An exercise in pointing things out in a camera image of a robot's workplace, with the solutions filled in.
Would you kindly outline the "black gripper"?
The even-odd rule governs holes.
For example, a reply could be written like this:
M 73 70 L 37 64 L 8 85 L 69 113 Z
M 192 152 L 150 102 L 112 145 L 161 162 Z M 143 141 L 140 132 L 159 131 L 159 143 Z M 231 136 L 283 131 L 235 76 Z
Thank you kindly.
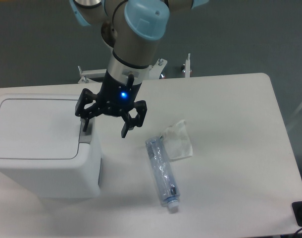
M 108 72 L 105 74 L 99 93 L 94 94 L 84 88 L 75 106 L 75 116 L 80 117 L 84 124 L 83 132 L 87 131 L 90 119 L 101 114 L 114 117 L 122 117 L 124 125 L 121 137 L 125 138 L 129 130 L 134 127 L 142 127 L 147 113 L 146 101 L 136 101 L 136 96 L 141 83 L 135 84 L 133 72 L 125 77 L 122 83 L 114 79 Z M 137 114 L 133 118 L 130 111 L 135 109 Z

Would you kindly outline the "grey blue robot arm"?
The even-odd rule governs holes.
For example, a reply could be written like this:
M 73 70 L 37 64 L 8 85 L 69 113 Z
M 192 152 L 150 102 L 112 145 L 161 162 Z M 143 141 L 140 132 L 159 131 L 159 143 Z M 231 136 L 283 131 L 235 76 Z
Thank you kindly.
M 86 131 L 100 115 L 121 117 L 121 136 L 143 125 L 147 104 L 136 96 L 164 36 L 171 13 L 204 5 L 202 0 L 72 0 L 82 26 L 101 23 L 103 41 L 112 54 L 98 93 L 83 89 L 75 107 Z

